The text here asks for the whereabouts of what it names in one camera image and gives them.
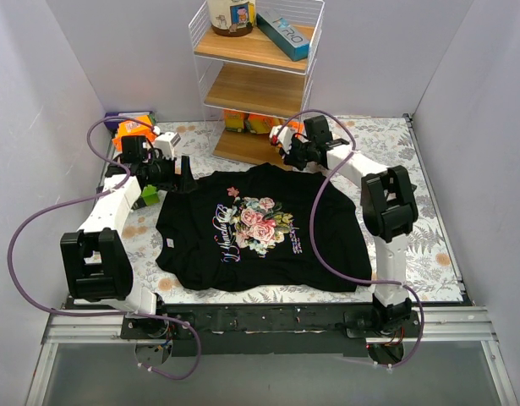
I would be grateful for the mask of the black floral print t-shirt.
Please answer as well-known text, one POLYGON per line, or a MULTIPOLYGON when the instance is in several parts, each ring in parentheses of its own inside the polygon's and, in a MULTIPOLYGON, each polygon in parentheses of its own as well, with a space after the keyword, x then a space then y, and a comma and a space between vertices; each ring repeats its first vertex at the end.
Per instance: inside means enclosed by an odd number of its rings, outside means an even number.
POLYGON ((157 265, 193 290, 355 291, 340 276, 371 278, 367 246, 355 204, 333 184, 321 190, 325 179, 262 164, 214 172, 190 193, 167 194, 156 224, 157 265))

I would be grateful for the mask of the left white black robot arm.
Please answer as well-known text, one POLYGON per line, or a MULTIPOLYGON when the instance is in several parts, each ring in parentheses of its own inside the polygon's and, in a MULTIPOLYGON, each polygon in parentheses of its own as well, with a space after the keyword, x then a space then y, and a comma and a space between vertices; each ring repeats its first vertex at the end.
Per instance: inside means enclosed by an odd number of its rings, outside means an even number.
POLYGON ((143 314, 140 328, 152 338, 167 332, 169 319, 156 309, 156 295, 134 280, 122 234, 144 187, 178 193, 197 187, 189 158, 177 158, 180 141, 180 135, 173 132, 160 134, 153 141, 143 135, 126 137, 121 153, 107 166, 105 195, 79 229, 65 233, 60 241, 71 296, 143 314))

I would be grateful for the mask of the white wire wooden shelf rack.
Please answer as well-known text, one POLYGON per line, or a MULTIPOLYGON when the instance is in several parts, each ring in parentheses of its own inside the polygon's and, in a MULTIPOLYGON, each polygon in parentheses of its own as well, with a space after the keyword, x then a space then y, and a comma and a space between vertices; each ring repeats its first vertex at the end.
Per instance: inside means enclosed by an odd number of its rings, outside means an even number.
POLYGON ((278 151, 266 134, 226 131, 223 110, 288 119, 309 105, 312 75, 322 34, 322 1, 256 1, 260 8, 276 10, 309 39, 309 55, 293 62, 254 26, 246 36, 217 35, 206 1, 189 22, 189 37, 200 100, 213 112, 213 154, 237 162, 281 166, 278 151))

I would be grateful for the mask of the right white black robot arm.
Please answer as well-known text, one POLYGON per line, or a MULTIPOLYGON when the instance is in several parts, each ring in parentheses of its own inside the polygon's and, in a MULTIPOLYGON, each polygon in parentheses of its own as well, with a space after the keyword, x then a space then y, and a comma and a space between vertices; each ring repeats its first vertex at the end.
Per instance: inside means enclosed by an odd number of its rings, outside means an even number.
POLYGON ((351 317, 349 326, 391 336, 410 319, 416 298, 408 290, 407 249, 419 211, 408 171, 369 159, 357 150, 352 135, 334 137, 330 114, 313 109, 307 113, 303 133, 285 123, 270 132, 270 142, 285 164, 303 170, 314 162, 360 188, 362 218, 375 241, 377 278, 371 283, 375 290, 369 313, 351 317))

